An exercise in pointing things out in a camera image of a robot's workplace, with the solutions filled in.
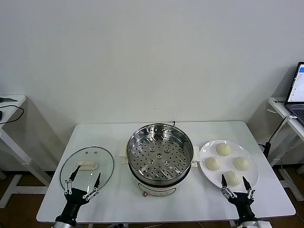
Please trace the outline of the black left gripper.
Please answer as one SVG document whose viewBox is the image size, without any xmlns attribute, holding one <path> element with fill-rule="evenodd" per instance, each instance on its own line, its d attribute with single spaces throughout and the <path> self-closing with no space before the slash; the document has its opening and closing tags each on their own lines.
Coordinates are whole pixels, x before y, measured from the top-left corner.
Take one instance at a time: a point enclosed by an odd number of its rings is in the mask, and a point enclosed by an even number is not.
<svg viewBox="0 0 304 228">
<path fill-rule="evenodd" d="M 78 166 L 71 173 L 69 178 L 65 180 L 64 194 L 66 198 L 66 204 L 62 213 L 56 217 L 56 226 L 75 226 L 76 218 L 78 216 L 80 208 L 88 203 L 86 199 L 91 199 L 99 193 L 101 173 L 99 173 L 94 187 L 90 192 L 86 193 L 84 190 L 72 188 L 72 182 L 75 180 L 80 167 L 81 166 Z"/>
</svg>

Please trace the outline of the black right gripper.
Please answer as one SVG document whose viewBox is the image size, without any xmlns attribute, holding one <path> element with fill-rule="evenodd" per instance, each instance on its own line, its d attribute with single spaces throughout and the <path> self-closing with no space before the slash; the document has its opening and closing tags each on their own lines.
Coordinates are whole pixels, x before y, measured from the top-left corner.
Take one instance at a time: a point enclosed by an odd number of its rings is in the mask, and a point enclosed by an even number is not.
<svg viewBox="0 0 304 228">
<path fill-rule="evenodd" d="M 221 175 L 221 192 L 228 201 L 233 204 L 238 212 L 238 221 L 256 221 L 255 214 L 251 210 L 251 204 L 254 202 L 255 190 L 251 188 L 249 181 L 242 177 L 247 193 L 232 192 L 228 188 L 225 176 Z"/>
</svg>

